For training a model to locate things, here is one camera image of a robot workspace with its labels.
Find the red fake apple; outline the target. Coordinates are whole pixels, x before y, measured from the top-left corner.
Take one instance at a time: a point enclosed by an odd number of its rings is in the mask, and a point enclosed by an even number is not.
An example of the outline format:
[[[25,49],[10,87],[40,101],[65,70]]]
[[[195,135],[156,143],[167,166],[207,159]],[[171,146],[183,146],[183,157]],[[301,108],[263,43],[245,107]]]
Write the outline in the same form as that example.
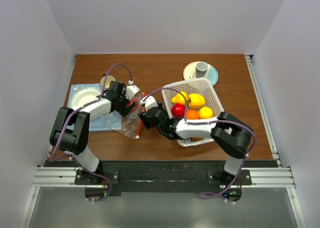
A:
[[[127,108],[129,108],[130,110],[137,110],[139,108],[139,101],[136,98],[133,98],[128,104],[127,104]]]

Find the small red fake fruit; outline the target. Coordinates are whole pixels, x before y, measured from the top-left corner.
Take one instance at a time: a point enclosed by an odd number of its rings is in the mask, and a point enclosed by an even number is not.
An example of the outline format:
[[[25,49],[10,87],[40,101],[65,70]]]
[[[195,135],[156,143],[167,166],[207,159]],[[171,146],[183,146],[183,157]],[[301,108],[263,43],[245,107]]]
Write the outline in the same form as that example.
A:
[[[171,108],[171,113],[174,117],[184,117],[186,107],[183,104],[177,103],[174,104]]]

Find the clear zip top bag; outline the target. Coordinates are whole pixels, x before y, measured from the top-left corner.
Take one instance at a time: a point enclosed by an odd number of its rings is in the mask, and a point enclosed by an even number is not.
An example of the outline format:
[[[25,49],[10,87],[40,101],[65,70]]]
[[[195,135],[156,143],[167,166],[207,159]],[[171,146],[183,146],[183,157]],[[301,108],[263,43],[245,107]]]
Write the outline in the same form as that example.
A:
[[[138,131],[141,129],[139,114],[143,109],[140,105],[140,100],[145,96],[145,94],[145,92],[142,92],[133,98],[130,104],[135,103],[136,105],[126,117],[122,117],[115,111],[103,115],[103,124],[106,127],[106,131],[116,131],[129,139],[138,140],[140,138]]]

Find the yellow fake bell pepper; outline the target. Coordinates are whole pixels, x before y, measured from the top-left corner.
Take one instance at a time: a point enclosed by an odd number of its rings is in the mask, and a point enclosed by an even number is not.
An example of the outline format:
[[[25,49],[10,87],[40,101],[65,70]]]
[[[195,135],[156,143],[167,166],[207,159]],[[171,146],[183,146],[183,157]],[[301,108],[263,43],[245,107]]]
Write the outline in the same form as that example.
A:
[[[172,99],[172,104],[182,104],[185,105],[186,101],[188,101],[188,94],[184,91],[177,93]]]

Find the orange fake fruit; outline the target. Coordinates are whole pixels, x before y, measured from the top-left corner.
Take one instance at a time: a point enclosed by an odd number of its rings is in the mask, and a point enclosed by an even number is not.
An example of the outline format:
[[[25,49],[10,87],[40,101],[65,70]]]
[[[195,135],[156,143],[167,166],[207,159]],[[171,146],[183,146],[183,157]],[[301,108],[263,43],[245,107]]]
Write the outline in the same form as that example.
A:
[[[186,118],[188,120],[198,120],[200,119],[200,116],[197,111],[191,109],[186,112]]]

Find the yellow fake lemon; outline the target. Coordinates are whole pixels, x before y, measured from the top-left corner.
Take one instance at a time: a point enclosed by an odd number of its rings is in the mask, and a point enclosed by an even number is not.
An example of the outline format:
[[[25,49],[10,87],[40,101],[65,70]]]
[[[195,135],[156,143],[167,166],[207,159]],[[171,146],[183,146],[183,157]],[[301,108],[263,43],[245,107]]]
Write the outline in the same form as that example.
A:
[[[209,107],[202,107],[198,111],[198,115],[200,119],[210,119],[214,117],[214,112]]]

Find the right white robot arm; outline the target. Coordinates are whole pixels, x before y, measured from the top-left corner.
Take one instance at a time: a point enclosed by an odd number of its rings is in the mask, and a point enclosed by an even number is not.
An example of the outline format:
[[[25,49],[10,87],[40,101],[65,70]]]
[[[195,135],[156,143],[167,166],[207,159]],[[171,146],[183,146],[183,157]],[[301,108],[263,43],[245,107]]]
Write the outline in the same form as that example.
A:
[[[247,153],[253,148],[257,139],[249,126],[228,112],[201,121],[184,118],[170,118],[168,113],[153,107],[141,112],[139,117],[147,129],[156,128],[170,140],[204,138],[214,140],[227,154],[224,165],[223,180],[230,185],[240,178]]]

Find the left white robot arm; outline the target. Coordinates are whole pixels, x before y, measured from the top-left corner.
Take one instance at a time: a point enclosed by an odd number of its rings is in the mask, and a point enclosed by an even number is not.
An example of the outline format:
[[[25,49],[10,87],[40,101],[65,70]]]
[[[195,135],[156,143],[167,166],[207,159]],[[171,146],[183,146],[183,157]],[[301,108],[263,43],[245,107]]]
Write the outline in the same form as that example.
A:
[[[128,85],[112,81],[108,89],[89,103],[76,108],[60,108],[49,138],[55,148],[51,160],[55,161],[57,150],[62,150],[79,165],[80,175],[91,184],[107,183],[102,161],[88,147],[90,122],[111,112],[126,117],[138,105],[133,99],[139,91],[132,80]]]

